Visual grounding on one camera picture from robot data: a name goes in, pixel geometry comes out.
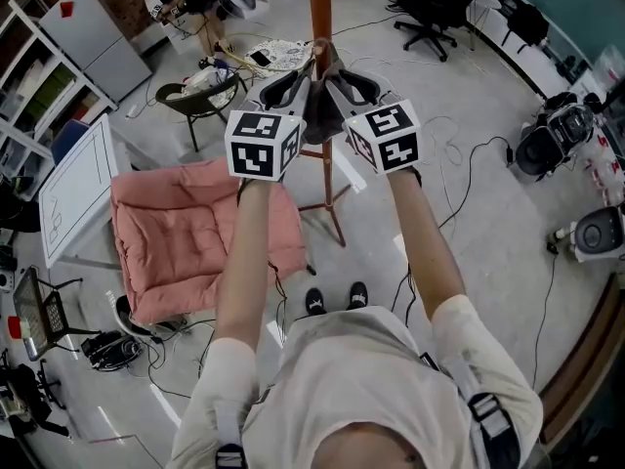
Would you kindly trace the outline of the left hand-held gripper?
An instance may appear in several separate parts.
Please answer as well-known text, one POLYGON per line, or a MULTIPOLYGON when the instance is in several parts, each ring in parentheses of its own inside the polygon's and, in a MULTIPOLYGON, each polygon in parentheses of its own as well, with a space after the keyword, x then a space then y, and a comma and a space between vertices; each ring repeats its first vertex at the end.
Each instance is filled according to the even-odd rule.
POLYGON ((278 73, 248 89, 229 113, 225 145, 234 177, 278 182, 298 156, 307 122, 312 81, 322 73, 322 50, 296 70, 278 73))

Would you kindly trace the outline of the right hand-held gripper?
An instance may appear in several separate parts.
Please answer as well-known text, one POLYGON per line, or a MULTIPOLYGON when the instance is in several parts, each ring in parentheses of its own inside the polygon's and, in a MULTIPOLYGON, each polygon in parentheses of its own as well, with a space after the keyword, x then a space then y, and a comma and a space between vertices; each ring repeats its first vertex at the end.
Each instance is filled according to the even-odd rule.
POLYGON ((339 69, 324 83, 355 152, 376 172, 389 174, 420 160, 421 123, 388 79, 339 69))

